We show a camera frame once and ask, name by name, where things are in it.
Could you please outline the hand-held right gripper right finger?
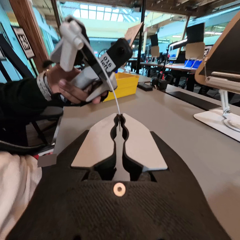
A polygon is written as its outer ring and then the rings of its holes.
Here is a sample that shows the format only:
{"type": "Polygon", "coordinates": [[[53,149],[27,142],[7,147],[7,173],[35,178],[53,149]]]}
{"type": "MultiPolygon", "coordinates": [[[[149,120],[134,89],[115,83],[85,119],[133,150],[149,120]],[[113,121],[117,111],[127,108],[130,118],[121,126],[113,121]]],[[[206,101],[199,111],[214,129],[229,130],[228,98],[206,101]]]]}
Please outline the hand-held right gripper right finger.
{"type": "Polygon", "coordinates": [[[168,168],[150,130],[138,120],[121,115],[123,166],[128,172],[138,166],[141,172],[166,170],[168,168]]]}

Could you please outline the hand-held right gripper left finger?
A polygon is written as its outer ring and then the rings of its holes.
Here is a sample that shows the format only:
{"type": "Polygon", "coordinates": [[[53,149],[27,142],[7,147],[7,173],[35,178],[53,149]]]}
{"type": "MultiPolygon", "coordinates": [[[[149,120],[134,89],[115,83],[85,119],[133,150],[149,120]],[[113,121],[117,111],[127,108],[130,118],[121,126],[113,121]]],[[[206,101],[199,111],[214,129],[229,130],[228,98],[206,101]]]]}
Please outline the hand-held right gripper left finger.
{"type": "Polygon", "coordinates": [[[72,168],[115,167],[118,120],[119,115],[113,113],[90,128],[71,163],[72,168]]]}

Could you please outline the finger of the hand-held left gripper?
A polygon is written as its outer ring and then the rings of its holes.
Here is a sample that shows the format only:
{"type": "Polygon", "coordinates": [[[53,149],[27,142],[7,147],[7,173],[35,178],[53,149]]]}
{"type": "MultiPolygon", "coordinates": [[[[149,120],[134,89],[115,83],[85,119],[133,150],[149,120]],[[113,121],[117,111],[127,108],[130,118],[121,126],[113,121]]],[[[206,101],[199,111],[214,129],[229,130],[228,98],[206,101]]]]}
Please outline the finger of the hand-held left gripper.
{"type": "Polygon", "coordinates": [[[61,39],[55,46],[53,52],[50,54],[50,61],[53,63],[60,63],[61,54],[62,54],[62,45],[64,43],[64,39],[61,39]]]}
{"type": "Polygon", "coordinates": [[[83,38],[89,42],[84,24],[73,16],[64,19],[64,38],[76,49],[84,47],[83,38]]]}

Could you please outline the white adapter with cable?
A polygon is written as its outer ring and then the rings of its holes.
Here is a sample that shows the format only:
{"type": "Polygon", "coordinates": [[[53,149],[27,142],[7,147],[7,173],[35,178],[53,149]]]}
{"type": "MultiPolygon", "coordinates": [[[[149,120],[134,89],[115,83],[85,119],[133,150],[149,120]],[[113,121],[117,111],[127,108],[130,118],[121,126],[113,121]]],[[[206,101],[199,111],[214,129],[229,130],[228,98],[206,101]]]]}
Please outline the white adapter with cable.
{"type": "Polygon", "coordinates": [[[69,17],[68,20],[65,20],[61,24],[62,47],[59,61],[60,67],[66,72],[71,71],[74,67],[77,53],[81,51],[89,66],[85,67],[84,70],[74,78],[73,85],[84,90],[92,83],[100,80],[100,83],[94,84],[98,86],[92,90],[86,102],[92,101],[105,91],[112,92],[117,105],[118,122],[120,123],[121,113],[115,94],[117,82],[113,68],[116,67],[116,64],[108,54],[105,60],[100,60],[94,55],[92,47],[83,34],[84,28],[84,25],[73,17],[69,17]]]}

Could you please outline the yellow plastic bin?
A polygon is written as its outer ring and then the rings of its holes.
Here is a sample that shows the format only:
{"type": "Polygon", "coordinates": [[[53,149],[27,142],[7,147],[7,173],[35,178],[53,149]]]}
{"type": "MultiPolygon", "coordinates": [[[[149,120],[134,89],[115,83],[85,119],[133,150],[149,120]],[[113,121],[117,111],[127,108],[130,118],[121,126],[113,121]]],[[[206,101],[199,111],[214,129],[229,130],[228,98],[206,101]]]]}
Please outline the yellow plastic bin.
{"type": "Polygon", "coordinates": [[[139,75],[118,72],[115,73],[115,77],[117,80],[117,89],[115,89],[117,98],[134,95],[136,93],[139,75]]]}

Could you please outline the person's left forearm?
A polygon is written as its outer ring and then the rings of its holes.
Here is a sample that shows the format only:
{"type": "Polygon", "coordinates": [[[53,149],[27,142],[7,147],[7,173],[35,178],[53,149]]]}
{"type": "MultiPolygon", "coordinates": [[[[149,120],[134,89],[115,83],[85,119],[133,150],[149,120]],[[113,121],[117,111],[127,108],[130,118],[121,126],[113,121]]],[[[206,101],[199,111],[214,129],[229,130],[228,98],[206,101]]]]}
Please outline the person's left forearm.
{"type": "Polygon", "coordinates": [[[21,120],[39,116],[47,107],[63,107],[56,94],[47,101],[36,78],[0,83],[0,140],[28,146],[26,124],[21,120]]]}

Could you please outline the grey desk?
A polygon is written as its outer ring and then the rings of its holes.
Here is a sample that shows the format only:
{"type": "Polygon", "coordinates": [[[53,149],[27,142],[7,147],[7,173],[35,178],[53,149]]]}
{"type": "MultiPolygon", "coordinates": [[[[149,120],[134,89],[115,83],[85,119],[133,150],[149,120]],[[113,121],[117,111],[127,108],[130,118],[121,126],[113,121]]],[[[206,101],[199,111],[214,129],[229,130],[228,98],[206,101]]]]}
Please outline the grey desk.
{"type": "MultiPolygon", "coordinates": [[[[194,119],[202,109],[165,92],[145,92],[118,99],[126,113],[154,131],[188,165],[214,215],[233,240],[240,239],[240,143],[194,119]]],[[[59,154],[96,122],[117,113],[115,100],[83,107],[65,107],[54,153],[59,154]]],[[[122,166],[122,130],[115,138],[114,180],[129,180],[122,166]]]]}

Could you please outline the person's left hand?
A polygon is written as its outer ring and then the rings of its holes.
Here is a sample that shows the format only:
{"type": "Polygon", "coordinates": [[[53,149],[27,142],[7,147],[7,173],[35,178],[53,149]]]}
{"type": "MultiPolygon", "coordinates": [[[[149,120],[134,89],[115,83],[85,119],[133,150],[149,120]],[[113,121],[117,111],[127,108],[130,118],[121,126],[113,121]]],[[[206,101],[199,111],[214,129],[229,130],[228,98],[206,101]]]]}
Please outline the person's left hand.
{"type": "Polygon", "coordinates": [[[59,64],[56,64],[46,72],[46,79],[51,92],[53,94],[60,93],[72,104],[85,102],[88,97],[87,91],[83,91],[71,84],[72,79],[80,73],[81,71],[77,68],[73,68],[71,71],[65,72],[59,64]]]}

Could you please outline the black pole stand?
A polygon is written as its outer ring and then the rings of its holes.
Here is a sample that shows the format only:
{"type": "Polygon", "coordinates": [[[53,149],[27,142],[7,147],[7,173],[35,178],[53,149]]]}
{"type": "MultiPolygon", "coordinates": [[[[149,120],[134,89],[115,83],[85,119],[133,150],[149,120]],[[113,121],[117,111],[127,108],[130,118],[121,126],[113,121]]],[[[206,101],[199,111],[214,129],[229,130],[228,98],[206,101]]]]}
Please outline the black pole stand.
{"type": "Polygon", "coordinates": [[[141,5],[141,21],[140,21],[140,23],[142,24],[142,26],[141,26],[140,32],[139,32],[139,45],[138,45],[138,55],[137,55],[137,63],[136,63],[136,73],[137,73],[137,74],[139,74],[139,70],[140,70],[145,12],[146,12],[146,0],[142,0],[142,5],[141,5]]]}

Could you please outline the framed marker sign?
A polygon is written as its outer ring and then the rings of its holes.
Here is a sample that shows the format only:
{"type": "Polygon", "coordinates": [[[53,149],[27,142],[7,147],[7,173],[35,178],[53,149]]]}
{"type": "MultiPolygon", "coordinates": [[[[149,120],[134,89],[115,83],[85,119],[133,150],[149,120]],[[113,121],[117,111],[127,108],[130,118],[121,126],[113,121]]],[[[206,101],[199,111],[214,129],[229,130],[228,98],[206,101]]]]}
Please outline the framed marker sign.
{"type": "Polygon", "coordinates": [[[32,47],[28,41],[28,38],[23,30],[23,28],[19,27],[19,26],[11,26],[26,58],[29,60],[29,59],[32,59],[35,57],[35,54],[32,50],[32,47]]]}
{"type": "Polygon", "coordinates": [[[15,74],[18,77],[25,78],[34,78],[31,71],[28,67],[22,62],[18,55],[14,52],[12,45],[9,41],[9,38],[5,32],[5,29],[0,23],[0,72],[4,76],[7,82],[13,81],[11,76],[15,74]],[[8,69],[2,62],[10,62],[12,68],[8,69]]]}

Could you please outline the black monitor with white stand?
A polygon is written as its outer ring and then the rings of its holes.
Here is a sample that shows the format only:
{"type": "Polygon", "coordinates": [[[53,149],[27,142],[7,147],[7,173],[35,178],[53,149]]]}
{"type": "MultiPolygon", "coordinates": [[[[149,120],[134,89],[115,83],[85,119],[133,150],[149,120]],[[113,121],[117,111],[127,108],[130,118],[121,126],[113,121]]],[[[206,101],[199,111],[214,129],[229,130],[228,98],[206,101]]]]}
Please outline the black monitor with white stand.
{"type": "Polygon", "coordinates": [[[185,46],[185,59],[202,61],[205,51],[205,23],[203,22],[187,27],[186,33],[187,44],[185,46]]]}
{"type": "Polygon", "coordinates": [[[159,52],[159,45],[158,45],[158,35],[152,35],[150,36],[150,40],[151,40],[151,63],[153,62],[158,62],[159,61],[159,57],[160,57],[160,52],[159,52]]]}
{"type": "Polygon", "coordinates": [[[201,85],[219,90],[222,110],[197,113],[194,118],[240,142],[240,116],[231,113],[228,92],[240,94],[240,12],[228,23],[195,72],[201,85]]]}

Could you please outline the black flat device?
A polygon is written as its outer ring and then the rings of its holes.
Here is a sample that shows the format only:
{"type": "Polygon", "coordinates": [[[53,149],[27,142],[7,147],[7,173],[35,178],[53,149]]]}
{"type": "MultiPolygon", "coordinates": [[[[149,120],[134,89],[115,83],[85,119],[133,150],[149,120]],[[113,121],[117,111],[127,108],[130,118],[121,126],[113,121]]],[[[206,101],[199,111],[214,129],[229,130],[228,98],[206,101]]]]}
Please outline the black flat device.
{"type": "Polygon", "coordinates": [[[137,87],[139,89],[144,90],[145,92],[153,91],[153,87],[151,85],[148,85],[148,84],[144,83],[144,82],[138,83],[137,87]]]}

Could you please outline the black office chair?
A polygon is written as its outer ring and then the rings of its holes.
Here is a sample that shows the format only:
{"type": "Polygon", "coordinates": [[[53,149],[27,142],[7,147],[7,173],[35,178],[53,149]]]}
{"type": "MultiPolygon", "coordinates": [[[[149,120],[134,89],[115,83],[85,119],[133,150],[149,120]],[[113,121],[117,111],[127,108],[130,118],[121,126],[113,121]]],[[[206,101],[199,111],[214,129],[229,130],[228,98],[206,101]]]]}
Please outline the black office chair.
{"type": "Polygon", "coordinates": [[[49,106],[47,107],[39,116],[35,116],[29,120],[29,122],[33,125],[34,129],[38,134],[38,138],[45,144],[45,145],[54,145],[56,141],[56,136],[58,133],[59,124],[63,115],[63,108],[58,106],[49,106]],[[49,121],[52,124],[48,125],[47,127],[41,129],[37,122],[38,121],[49,121]],[[52,142],[49,143],[44,135],[44,132],[55,129],[54,136],[52,138],[52,142]]]}

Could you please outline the blue plastic bin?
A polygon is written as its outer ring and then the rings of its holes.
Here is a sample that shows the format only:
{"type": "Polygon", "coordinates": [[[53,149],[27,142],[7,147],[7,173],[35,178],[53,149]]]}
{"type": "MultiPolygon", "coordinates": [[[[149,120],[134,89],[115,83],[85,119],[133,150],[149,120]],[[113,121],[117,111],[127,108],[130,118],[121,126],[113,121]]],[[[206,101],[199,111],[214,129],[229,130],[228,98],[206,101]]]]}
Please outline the blue plastic bin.
{"type": "Polygon", "coordinates": [[[197,69],[200,66],[201,63],[202,63],[201,60],[186,60],[184,62],[184,66],[186,68],[195,68],[195,69],[197,69]]]}

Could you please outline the dark green jacket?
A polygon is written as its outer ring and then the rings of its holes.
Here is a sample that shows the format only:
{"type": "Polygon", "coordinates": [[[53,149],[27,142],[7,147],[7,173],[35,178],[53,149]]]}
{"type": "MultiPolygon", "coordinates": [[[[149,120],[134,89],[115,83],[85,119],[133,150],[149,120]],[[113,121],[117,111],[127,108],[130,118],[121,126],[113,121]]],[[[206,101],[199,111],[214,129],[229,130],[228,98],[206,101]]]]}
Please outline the dark green jacket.
{"type": "Polygon", "coordinates": [[[53,150],[55,145],[35,145],[35,146],[20,146],[5,141],[0,141],[0,151],[9,152],[17,155],[37,155],[42,152],[53,150]]]}

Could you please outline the white garment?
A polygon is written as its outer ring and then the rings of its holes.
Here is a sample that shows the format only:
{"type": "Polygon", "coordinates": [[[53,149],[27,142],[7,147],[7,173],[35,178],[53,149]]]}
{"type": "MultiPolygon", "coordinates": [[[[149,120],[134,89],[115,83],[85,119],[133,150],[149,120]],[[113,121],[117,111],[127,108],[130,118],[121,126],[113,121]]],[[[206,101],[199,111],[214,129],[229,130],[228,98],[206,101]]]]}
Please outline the white garment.
{"type": "Polygon", "coordinates": [[[42,168],[31,155],[0,152],[0,239],[6,239],[26,210],[42,178],[42,168]]]}

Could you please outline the wooden post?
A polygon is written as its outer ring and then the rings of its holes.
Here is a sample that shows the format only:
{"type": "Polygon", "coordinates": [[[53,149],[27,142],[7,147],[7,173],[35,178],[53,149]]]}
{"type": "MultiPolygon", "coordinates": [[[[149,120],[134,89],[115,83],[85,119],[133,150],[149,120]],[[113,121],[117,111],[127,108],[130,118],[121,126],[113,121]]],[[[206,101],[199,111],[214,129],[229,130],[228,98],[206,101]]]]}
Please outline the wooden post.
{"type": "Polygon", "coordinates": [[[32,47],[35,55],[33,61],[38,73],[41,73],[44,70],[43,62],[49,59],[49,55],[34,14],[32,3],[29,0],[10,0],[9,2],[19,26],[24,30],[32,47]]]}

